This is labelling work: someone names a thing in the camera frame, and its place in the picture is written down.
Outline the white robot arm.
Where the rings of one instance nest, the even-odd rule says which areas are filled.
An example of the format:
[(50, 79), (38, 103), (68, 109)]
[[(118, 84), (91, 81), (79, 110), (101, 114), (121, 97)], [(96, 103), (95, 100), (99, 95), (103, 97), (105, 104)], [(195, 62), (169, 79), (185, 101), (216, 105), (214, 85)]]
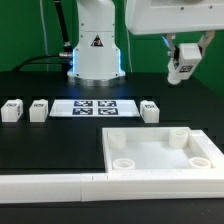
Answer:
[[(172, 85), (190, 78), (217, 31), (224, 30), (224, 0), (124, 0), (127, 33), (161, 35), (167, 46)], [(107, 86), (125, 78), (115, 44), (112, 0), (77, 0), (79, 41), (68, 78), (86, 86)]]

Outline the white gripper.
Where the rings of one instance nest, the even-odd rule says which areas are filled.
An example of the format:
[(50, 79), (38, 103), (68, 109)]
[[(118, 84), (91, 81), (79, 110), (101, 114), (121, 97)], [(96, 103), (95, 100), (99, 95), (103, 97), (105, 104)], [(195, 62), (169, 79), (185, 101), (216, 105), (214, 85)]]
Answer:
[(171, 58), (173, 33), (205, 31), (198, 42), (204, 55), (215, 37), (210, 30), (224, 29), (224, 0), (127, 0), (125, 24), (134, 35), (168, 33)]

